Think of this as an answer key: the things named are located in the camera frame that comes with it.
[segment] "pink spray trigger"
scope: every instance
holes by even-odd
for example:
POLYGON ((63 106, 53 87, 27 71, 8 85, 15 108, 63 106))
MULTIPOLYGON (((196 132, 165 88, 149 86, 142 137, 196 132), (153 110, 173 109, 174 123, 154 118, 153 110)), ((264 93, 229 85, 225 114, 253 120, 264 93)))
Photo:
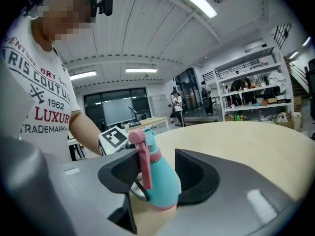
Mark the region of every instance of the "pink spray trigger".
POLYGON ((149 147, 145 145, 145 133, 142 130, 136 130, 128 135, 132 144, 137 144, 139 154, 140 168, 142 172, 143 188, 152 189, 150 152, 149 147))

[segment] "table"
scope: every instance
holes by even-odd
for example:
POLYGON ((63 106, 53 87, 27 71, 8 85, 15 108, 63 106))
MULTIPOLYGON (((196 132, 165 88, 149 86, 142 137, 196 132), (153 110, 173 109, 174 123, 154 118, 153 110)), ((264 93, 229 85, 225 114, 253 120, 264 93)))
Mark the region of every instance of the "table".
POLYGON ((81 147, 80 147, 80 143, 75 138, 68 140, 68 146, 71 146, 71 145, 75 145, 81 158, 85 159, 83 151, 81 150, 81 147))
POLYGON ((128 133, 129 131, 134 130, 134 129, 151 128, 155 124, 158 124, 158 123, 161 123, 161 122, 165 122, 166 129, 167 129, 167 131, 169 131, 168 119, 169 119, 169 117, 150 118, 150 119, 141 120, 140 121, 141 125, 139 125, 139 126, 135 126, 135 127, 129 128, 129 125, 125 124, 124 127, 126 129, 126 132, 128 133))
MULTIPOLYGON (((305 135, 261 122, 214 122, 156 136, 162 155, 175 166, 176 148, 193 150, 252 167, 294 201, 304 197, 314 179, 315 143, 305 135)), ((155 235, 176 208, 156 211, 131 196, 139 235, 155 235)))

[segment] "shelf board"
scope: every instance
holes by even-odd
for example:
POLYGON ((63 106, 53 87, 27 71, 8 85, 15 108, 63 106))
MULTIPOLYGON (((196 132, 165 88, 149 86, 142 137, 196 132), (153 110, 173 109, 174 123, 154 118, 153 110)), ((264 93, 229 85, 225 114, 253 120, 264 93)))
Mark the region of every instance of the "shelf board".
POLYGON ((243 63, 246 63, 248 61, 251 61, 253 59, 258 59, 258 58, 261 58, 261 57, 264 57, 264 56, 267 56, 267 55, 270 55, 273 51, 275 46, 267 46, 267 47, 263 47, 257 51, 252 51, 250 53, 247 53, 245 54, 244 56, 242 57, 238 57, 236 59, 233 59, 227 63, 224 63, 222 65, 219 65, 216 70, 217 71, 222 71, 222 70, 225 70, 229 67, 232 67, 232 66, 237 66, 237 65, 240 65, 240 64, 243 64, 243 63))
POLYGON ((247 90, 242 90, 242 91, 229 92, 229 93, 223 94, 221 96, 227 97, 227 96, 231 96, 231 95, 235 95, 235 94, 239 94, 239 93, 252 92, 252 91, 256 91, 256 90, 264 90, 264 89, 275 88, 275 87, 278 87, 278 86, 277 85, 268 85, 268 86, 264 86, 264 87, 252 88, 252 89, 247 89, 247 90))
POLYGON ((275 108, 275 107, 285 107, 288 106, 290 103, 276 103, 276 104, 268 104, 268 106, 240 106, 235 108, 227 108, 224 109, 224 112, 233 112, 233 111, 241 111, 241 110, 251 110, 251 109, 262 109, 262 108, 275 108))
POLYGON ((253 70, 249 70, 249 71, 246 71, 246 72, 242 72, 242 73, 235 74, 233 76, 221 79, 218 82, 222 83, 222 82, 226 82, 226 81, 236 80, 236 79, 244 78, 244 77, 246 77, 248 75, 261 73, 261 72, 268 71, 268 70, 273 70, 273 69, 278 68, 282 64, 284 64, 284 63, 283 62, 279 62, 279 63, 275 63, 275 64, 272 64, 272 65, 265 65, 265 66, 262 66, 260 68, 256 68, 256 69, 253 69, 253 70))

